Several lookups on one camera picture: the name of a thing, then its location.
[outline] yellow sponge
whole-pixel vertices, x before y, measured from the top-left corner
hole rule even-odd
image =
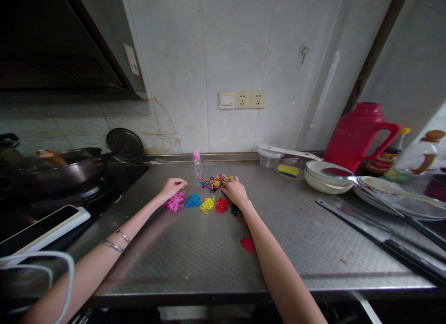
[[[279,167],[277,168],[277,171],[283,174],[294,176],[296,178],[299,175],[299,168],[288,165],[280,164]]]

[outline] white container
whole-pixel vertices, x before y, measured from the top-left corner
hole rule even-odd
[[[257,148],[257,151],[259,152],[260,164],[267,168],[276,167],[279,164],[280,159],[285,156],[284,153],[266,151],[265,149],[262,149],[260,147]]]
[[[307,165],[306,169],[307,169],[309,175],[311,175],[313,178],[315,178],[319,181],[322,181],[323,183],[328,184],[328,185],[335,185],[335,186],[342,187],[342,186],[345,186],[345,184],[347,182],[349,182],[349,180],[337,179],[337,178],[334,178],[334,177],[331,177],[329,175],[322,173],[321,171],[325,168],[338,168],[343,171],[347,171],[353,175],[353,173],[350,170],[348,170],[347,168],[336,165],[336,164],[332,164],[332,163],[329,163],[326,161],[311,160],[311,161],[308,161],[306,165]]]
[[[351,181],[344,183],[344,186],[328,185],[326,183],[323,183],[322,181],[319,181],[318,179],[313,178],[308,173],[308,169],[305,170],[303,176],[305,178],[305,181],[310,185],[310,187],[313,187],[317,191],[326,194],[332,194],[332,195],[343,194],[345,192],[348,192],[353,187],[353,182]]]

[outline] kitchen counter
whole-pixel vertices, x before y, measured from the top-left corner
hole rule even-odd
[[[319,206],[315,199],[329,195],[313,190],[304,180],[287,180],[258,161],[203,162],[202,167],[205,178],[218,173],[239,177],[317,300],[351,298],[352,292],[366,298],[409,297],[411,292],[418,297],[446,294]],[[210,193],[194,183],[193,168],[192,162],[151,166],[67,252],[79,260],[154,197],[168,177],[189,182],[184,202],[194,193],[202,200],[221,197],[220,190]],[[375,210],[353,193],[339,197],[373,214],[409,243],[444,256],[440,248],[398,218]],[[176,213],[162,207],[89,302],[100,307],[268,302],[256,252],[240,245],[243,237],[249,237],[246,223],[230,209],[221,215],[214,210],[206,215],[198,207],[182,207]],[[411,249],[426,257],[414,246]]]

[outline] bangle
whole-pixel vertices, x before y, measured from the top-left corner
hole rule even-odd
[[[130,238],[128,238],[126,235],[124,235],[121,231],[116,230],[115,233],[117,233],[118,235],[121,235],[122,238],[124,238],[125,241],[126,241],[128,244],[130,244],[130,242],[131,242]]]
[[[123,249],[122,247],[119,247],[118,245],[116,245],[116,244],[114,244],[114,243],[111,243],[111,242],[109,242],[108,240],[103,239],[103,240],[102,240],[102,243],[105,244],[105,245],[107,245],[107,246],[109,246],[109,247],[111,247],[111,248],[114,249],[114,250],[117,250],[119,253],[124,252],[124,249]]]

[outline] small plastic bottle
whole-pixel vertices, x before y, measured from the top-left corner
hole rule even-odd
[[[195,178],[197,179],[197,183],[201,183],[203,181],[202,171],[201,171],[201,156],[200,151],[203,148],[199,148],[192,154],[192,158],[194,159],[195,164]]]
[[[436,145],[445,135],[446,133],[441,130],[426,132],[418,143],[410,145],[396,159],[393,166],[383,175],[383,178],[404,185],[423,174],[437,157]]]

